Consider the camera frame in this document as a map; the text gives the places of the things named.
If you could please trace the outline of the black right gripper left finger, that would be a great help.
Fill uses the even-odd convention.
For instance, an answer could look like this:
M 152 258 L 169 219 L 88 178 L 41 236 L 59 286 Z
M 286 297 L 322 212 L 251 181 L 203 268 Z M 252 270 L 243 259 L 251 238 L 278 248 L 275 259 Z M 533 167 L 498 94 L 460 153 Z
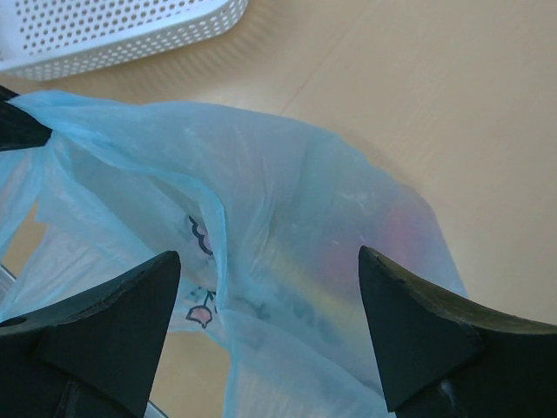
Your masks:
M 180 279 L 160 253 L 112 280 L 1 323 L 3 417 L 142 417 Z

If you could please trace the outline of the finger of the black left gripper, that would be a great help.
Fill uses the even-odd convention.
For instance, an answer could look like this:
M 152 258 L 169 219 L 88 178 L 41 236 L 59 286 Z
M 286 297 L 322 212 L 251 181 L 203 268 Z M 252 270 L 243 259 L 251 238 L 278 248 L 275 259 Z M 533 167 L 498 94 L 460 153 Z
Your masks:
M 26 112 L 9 101 L 18 96 L 1 86 L 0 149 L 2 152 L 44 146 L 50 138 L 51 129 L 40 124 Z

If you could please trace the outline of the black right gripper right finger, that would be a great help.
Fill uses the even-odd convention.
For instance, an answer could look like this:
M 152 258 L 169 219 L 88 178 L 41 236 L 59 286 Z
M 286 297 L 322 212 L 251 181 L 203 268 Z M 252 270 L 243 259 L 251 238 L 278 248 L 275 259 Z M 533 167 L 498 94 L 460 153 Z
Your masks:
M 556 327 L 484 307 L 371 247 L 359 285 L 386 406 L 398 417 L 554 417 Z

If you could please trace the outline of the blue cartoon-print plastic bag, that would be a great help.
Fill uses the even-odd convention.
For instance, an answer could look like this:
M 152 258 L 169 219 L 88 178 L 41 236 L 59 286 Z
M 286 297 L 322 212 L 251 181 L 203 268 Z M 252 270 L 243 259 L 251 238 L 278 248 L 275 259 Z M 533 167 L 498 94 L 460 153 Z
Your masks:
M 385 417 L 358 255 L 465 288 L 432 208 L 337 134 L 193 102 L 37 91 L 9 105 L 45 144 L 1 155 L 1 246 L 29 211 L 42 242 L 1 305 L 46 307 L 165 251 L 172 332 L 231 356 L 226 417 Z

